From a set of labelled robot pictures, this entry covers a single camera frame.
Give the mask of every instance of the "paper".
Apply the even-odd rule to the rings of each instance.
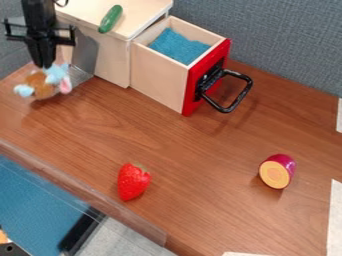
[[[338,101],[336,130],[342,132],[342,99]]]
[[[342,183],[332,180],[327,256],[342,255]]]
[[[250,253],[238,253],[238,252],[226,252],[222,256],[270,256],[265,254],[250,254]]]

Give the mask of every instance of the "strawberry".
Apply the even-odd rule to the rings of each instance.
[[[128,201],[141,195],[150,185],[151,175],[130,163],[124,164],[118,176],[121,200]]]

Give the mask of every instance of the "green object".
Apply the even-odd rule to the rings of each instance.
[[[116,22],[120,19],[122,14],[122,6],[121,5],[114,5],[106,14],[106,16],[103,17],[99,32],[104,34],[108,31],[111,31]]]

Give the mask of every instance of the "black handle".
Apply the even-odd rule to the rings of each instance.
[[[232,71],[229,69],[224,69],[221,72],[220,78],[225,77],[226,75],[234,76],[236,78],[245,80],[247,82],[246,87],[242,90],[242,92],[240,92],[240,94],[236,97],[236,99],[233,101],[233,103],[230,104],[229,107],[225,108],[225,107],[219,105],[217,102],[215,102],[213,99],[211,99],[208,95],[206,95],[205,93],[207,90],[205,89],[205,87],[202,87],[203,90],[199,90],[199,92],[198,92],[198,96],[203,98],[206,102],[208,102],[211,106],[213,106],[216,110],[220,111],[221,113],[230,113],[234,109],[236,109],[236,107],[246,97],[247,93],[249,92],[249,90],[253,86],[253,80],[247,75],[240,74],[236,71]]]

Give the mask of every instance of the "gray fabric wall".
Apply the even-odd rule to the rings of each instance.
[[[171,13],[231,38],[234,60],[342,97],[341,0],[175,0]]]
[[[4,17],[22,16],[20,0],[0,0],[0,21]],[[0,24],[0,79],[30,61],[26,46],[5,40],[5,28]]]

